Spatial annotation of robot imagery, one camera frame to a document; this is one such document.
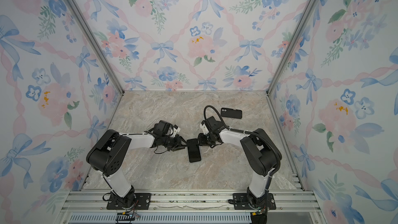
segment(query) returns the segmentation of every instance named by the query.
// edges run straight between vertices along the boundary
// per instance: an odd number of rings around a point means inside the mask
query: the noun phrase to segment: marble surface
[[[242,119],[224,118],[227,125],[241,130],[264,129],[282,153],[280,170],[274,175],[270,189],[296,189],[292,171],[278,135],[275,122],[263,91],[164,92],[133,91],[122,97],[111,129],[137,133],[151,129],[160,120],[176,124],[185,139],[197,138],[201,129],[203,109],[212,105],[240,109]],[[216,113],[208,108],[207,117]],[[129,150],[122,163],[127,180],[136,189],[246,189],[251,169],[243,150],[232,144],[211,149],[200,147],[202,161],[188,162],[187,149],[154,154],[155,148]],[[101,174],[90,171],[84,189],[108,189]]]

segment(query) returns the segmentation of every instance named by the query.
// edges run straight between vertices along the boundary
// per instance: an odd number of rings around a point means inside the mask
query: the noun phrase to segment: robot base
[[[137,204],[135,205],[135,210],[149,209],[151,193],[134,193],[134,196],[135,202],[138,200]],[[107,210],[127,210],[120,205],[120,202],[118,203],[117,198],[120,197],[111,192],[111,196],[108,200],[108,205],[106,206]]]
[[[240,201],[240,202],[247,202],[247,193],[234,193],[232,194],[232,198],[234,200]],[[273,194],[268,193],[267,197],[268,203],[267,206],[270,210],[275,210],[276,209],[276,204],[275,200],[273,197]],[[235,210],[252,210],[252,208],[249,206],[248,203],[237,203],[234,204]]]

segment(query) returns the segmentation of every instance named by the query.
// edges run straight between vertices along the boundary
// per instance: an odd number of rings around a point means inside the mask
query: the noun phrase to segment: phone screen
[[[200,162],[202,160],[202,156],[200,154],[198,139],[188,139],[187,140],[188,147],[188,158],[190,163]]]

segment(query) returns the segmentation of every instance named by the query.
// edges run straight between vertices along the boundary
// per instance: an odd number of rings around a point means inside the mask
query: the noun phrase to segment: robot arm
[[[121,165],[127,150],[150,148],[162,145],[167,150],[184,149],[185,140],[177,133],[180,128],[166,121],[160,121],[148,132],[122,134],[107,130],[87,154],[86,161],[97,171],[111,188],[109,201],[116,202],[118,207],[131,209],[136,197],[134,187],[127,181]]]

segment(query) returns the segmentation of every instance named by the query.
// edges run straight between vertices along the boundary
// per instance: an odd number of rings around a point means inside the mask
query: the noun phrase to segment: black phone case
[[[200,147],[199,147],[197,138],[188,139],[187,140],[187,148],[188,148],[188,160],[190,163],[196,163],[196,162],[202,161],[202,155],[200,153]],[[196,148],[197,148],[197,152],[199,153],[199,158],[194,157],[195,155],[193,155],[193,153],[196,152]]]
[[[242,110],[223,107],[221,108],[221,117],[242,118]]]

